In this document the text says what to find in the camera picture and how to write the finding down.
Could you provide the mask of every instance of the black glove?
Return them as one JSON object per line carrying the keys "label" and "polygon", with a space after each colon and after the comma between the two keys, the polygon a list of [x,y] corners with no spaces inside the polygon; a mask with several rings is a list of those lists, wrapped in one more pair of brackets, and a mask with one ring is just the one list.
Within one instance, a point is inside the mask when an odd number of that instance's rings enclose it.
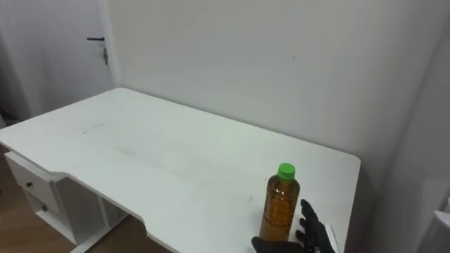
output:
{"label": "black glove", "polygon": [[304,247],[298,242],[272,242],[263,240],[257,236],[252,238],[252,245],[257,253],[335,253],[330,244],[325,226],[317,218],[316,212],[306,200],[301,200],[302,214],[305,219],[300,219],[300,225],[304,233],[296,231],[297,239],[303,242]]}

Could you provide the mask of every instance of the wooden floor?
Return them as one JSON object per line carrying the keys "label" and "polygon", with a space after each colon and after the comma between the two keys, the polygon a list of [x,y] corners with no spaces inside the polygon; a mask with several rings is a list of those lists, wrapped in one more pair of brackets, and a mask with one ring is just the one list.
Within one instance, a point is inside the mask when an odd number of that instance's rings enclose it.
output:
{"label": "wooden floor", "polygon": [[[75,246],[31,212],[25,195],[0,155],[0,253],[64,253]],[[169,252],[146,237],[143,224],[126,218],[90,253]]]}

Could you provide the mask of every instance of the desk surface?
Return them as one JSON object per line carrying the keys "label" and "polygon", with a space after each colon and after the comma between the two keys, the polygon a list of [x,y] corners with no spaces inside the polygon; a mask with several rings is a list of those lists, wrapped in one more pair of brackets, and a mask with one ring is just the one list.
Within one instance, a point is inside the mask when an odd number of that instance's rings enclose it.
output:
{"label": "desk surface", "polygon": [[0,143],[105,196],[183,253],[253,252],[267,179],[282,162],[296,166],[300,197],[343,252],[360,167],[353,155],[128,89],[2,129]]}

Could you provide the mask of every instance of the green bottle cap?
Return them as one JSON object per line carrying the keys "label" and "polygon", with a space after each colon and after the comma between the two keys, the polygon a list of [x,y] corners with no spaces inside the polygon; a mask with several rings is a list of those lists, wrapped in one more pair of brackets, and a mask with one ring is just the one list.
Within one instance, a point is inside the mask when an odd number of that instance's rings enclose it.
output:
{"label": "green bottle cap", "polygon": [[293,180],[295,178],[295,167],[292,164],[282,163],[278,167],[277,176],[283,180]]}

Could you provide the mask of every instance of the desk drawer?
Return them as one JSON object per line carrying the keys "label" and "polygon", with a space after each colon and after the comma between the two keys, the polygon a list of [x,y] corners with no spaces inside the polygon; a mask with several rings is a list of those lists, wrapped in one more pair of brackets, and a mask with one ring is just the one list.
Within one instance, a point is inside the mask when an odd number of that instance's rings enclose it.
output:
{"label": "desk drawer", "polygon": [[5,157],[18,185],[45,203],[49,209],[60,213],[58,195],[52,178],[15,153],[6,153]]}

